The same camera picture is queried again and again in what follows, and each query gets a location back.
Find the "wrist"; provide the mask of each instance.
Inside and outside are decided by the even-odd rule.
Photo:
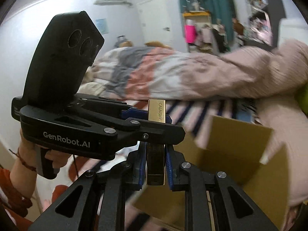
[[[20,160],[23,160],[30,167],[36,167],[36,156],[34,149],[29,150],[28,147],[21,143],[18,148],[18,152]]]
[[[10,181],[13,187],[25,198],[31,198],[33,195],[36,178],[37,173],[35,171],[28,169],[19,158],[15,160],[10,172]]]

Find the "gold usb flash drive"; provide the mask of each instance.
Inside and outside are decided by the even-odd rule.
[[[149,100],[148,119],[166,123],[165,100]],[[165,145],[147,144],[147,185],[165,184]]]

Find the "poster on wall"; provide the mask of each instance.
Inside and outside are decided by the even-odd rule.
[[[95,25],[102,35],[109,33],[106,19],[96,19]]]

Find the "red string bracelet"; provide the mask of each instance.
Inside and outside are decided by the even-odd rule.
[[[36,172],[36,168],[35,168],[35,167],[29,166],[29,165],[25,162],[25,160],[24,160],[23,158],[20,157],[19,149],[18,149],[18,151],[17,151],[17,154],[14,153],[14,152],[13,152],[12,150],[10,150],[10,149],[9,149],[9,151],[10,151],[12,154],[16,155],[16,156],[19,158],[21,164],[22,164],[24,167],[26,167],[27,169],[29,169],[29,170],[31,170],[31,171],[33,171],[33,172]]]

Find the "pink blanket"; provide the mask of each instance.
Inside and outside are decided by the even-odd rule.
[[[100,96],[122,100],[194,100],[214,95],[260,98],[308,80],[308,46],[288,40],[269,53],[243,47],[217,57],[153,47],[115,49],[93,64]]]

